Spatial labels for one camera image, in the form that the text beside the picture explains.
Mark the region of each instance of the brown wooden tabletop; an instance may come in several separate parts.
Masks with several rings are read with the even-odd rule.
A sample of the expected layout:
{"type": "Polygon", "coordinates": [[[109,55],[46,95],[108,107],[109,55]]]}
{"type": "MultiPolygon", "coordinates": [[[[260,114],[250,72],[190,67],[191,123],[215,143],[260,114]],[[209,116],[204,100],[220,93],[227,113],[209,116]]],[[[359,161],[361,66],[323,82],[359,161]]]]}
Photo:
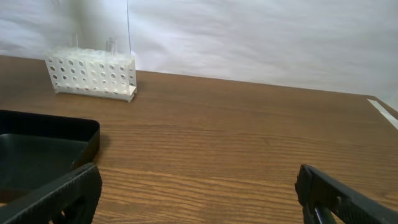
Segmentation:
{"type": "Polygon", "coordinates": [[[0,110],[101,124],[94,223],[302,223],[301,164],[398,210],[398,130],[370,96],[137,76],[130,103],[56,95],[44,61],[0,57],[0,110]]]}

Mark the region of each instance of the white wall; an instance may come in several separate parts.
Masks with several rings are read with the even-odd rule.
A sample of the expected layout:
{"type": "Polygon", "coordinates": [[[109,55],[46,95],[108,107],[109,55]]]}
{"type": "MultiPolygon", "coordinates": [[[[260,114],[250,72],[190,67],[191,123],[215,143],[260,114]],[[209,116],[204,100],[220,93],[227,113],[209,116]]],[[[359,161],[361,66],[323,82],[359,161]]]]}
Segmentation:
{"type": "MultiPolygon", "coordinates": [[[[40,57],[79,22],[92,43],[111,32],[129,50],[125,1],[85,5],[92,19],[78,21],[49,2],[0,2],[0,54],[40,57]]],[[[398,109],[397,11],[393,0],[129,0],[129,27],[141,70],[376,95],[398,109]]]]}

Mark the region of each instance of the white curtain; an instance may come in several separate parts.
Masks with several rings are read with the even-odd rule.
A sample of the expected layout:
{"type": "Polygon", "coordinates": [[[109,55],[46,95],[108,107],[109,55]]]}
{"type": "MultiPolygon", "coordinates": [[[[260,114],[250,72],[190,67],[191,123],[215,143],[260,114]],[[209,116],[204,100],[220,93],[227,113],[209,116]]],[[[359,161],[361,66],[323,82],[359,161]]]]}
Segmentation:
{"type": "Polygon", "coordinates": [[[398,109],[398,2],[390,0],[0,1],[0,54],[40,58],[83,34],[109,37],[137,68],[375,95],[398,109]],[[80,16],[71,13],[80,10],[80,16]]]}

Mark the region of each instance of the white sheet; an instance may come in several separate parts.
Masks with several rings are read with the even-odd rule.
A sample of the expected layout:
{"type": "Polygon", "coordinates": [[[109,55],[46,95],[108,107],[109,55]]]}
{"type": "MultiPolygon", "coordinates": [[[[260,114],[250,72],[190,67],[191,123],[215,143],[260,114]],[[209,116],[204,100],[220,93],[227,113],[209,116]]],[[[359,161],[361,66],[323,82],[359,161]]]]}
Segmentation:
{"type": "MultiPolygon", "coordinates": [[[[49,0],[0,1],[0,54],[38,58],[79,22],[96,46],[114,32],[128,51],[126,2],[96,2],[76,21],[49,0]]],[[[375,95],[398,110],[397,10],[390,0],[130,0],[131,46],[141,70],[375,95]]]]}

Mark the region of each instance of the white backdrop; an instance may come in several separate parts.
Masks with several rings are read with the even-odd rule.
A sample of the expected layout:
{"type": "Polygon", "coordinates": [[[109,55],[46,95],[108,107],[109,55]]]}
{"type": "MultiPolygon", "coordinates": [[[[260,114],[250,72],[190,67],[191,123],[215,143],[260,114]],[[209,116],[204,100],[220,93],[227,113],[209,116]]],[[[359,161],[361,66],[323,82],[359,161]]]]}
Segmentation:
{"type": "MultiPolygon", "coordinates": [[[[76,7],[83,17],[54,12],[50,0],[0,1],[0,54],[40,58],[71,32],[82,32],[90,40],[84,46],[96,48],[111,33],[128,52],[126,1],[85,1],[76,7]]],[[[140,70],[376,95],[398,109],[397,1],[128,5],[131,50],[140,70]]]]}

